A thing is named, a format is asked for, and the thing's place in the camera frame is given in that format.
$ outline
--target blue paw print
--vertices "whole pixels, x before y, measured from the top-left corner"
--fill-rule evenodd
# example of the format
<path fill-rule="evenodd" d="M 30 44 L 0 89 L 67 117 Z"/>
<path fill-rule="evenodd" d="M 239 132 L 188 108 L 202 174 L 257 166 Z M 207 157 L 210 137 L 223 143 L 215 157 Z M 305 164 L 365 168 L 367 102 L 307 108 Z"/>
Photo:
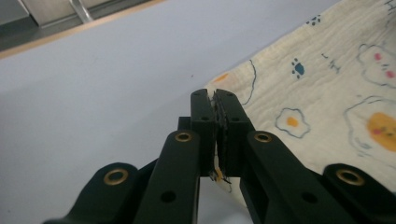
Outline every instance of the blue paw print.
<path fill-rule="evenodd" d="M 305 70 L 301 63 L 298 62 L 298 59 L 294 59 L 294 62 L 291 63 L 294 66 L 294 69 L 291 71 L 293 74 L 297 74 L 297 78 L 300 78 Z"/>
<path fill-rule="evenodd" d="M 310 21 L 308 21 L 306 24 L 311 24 L 312 26 L 316 25 L 317 23 L 320 23 L 320 15 L 317 15 L 316 17 L 312 18 Z"/>

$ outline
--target white table surface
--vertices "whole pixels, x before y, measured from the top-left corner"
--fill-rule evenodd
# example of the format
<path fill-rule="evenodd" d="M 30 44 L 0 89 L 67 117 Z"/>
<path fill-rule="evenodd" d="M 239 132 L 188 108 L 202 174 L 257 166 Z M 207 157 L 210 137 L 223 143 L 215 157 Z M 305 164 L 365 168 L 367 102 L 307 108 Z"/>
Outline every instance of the white table surface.
<path fill-rule="evenodd" d="M 165 1 L 0 61 L 0 223 L 63 217 L 93 174 L 155 160 L 190 93 L 337 0 Z M 202 180 L 199 223 L 251 223 Z"/>

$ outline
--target black mechanical arm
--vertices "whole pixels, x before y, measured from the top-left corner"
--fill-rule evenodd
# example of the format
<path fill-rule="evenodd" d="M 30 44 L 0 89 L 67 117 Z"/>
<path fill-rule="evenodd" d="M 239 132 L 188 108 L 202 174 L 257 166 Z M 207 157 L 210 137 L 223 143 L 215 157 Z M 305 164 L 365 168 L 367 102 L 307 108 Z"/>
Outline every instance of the black mechanical arm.
<path fill-rule="evenodd" d="M 255 131 L 237 97 L 191 94 L 191 116 L 179 118 L 158 160 L 140 170 L 100 169 L 65 217 L 45 224 L 196 223 L 200 177 L 241 177 L 254 223 L 396 223 L 396 197 L 362 170 L 332 164 L 306 169 L 275 135 Z"/>

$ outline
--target cloth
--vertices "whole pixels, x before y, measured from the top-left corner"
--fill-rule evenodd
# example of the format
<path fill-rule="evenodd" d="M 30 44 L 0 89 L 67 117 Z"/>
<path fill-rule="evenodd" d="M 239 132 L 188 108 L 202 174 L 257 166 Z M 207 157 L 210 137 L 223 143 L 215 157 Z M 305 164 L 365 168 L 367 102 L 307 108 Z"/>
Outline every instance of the cloth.
<path fill-rule="evenodd" d="M 396 0 L 341 1 L 206 88 L 234 92 L 307 168 L 353 165 L 396 192 Z"/>

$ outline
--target screw hole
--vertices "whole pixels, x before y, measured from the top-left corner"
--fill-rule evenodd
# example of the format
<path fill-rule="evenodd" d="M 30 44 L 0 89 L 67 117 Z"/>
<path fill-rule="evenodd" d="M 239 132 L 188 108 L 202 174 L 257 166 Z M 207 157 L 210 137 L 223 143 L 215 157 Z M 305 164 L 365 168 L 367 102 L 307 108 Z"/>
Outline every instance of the screw hole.
<path fill-rule="evenodd" d="M 124 169 L 117 168 L 107 172 L 103 181 L 109 186 L 121 184 L 128 178 L 128 172 Z"/>
<path fill-rule="evenodd" d="M 171 203 L 176 199 L 176 194 L 172 190 L 168 190 L 161 195 L 163 203 Z"/>
<path fill-rule="evenodd" d="M 317 203 L 318 202 L 317 196 L 315 196 L 314 194 L 309 193 L 309 192 L 302 193 L 301 197 L 304 199 L 304 201 L 306 201 L 308 203 Z"/>
<path fill-rule="evenodd" d="M 178 133 L 176 135 L 176 140 L 178 142 L 189 142 L 191 139 L 192 139 L 192 136 L 189 133 Z"/>
<path fill-rule="evenodd" d="M 272 141 L 272 137 L 266 133 L 256 133 L 254 138 L 259 142 L 268 143 Z"/>
<path fill-rule="evenodd" d="M 354 186 L 364 185 L 363 177 L 361 177 L 359 174 L 351 170 L 341 169 L 341 170 L 337 170 L 335 174 L 340 180 L 346 182 L 349 185 L 354 185 Z"/>

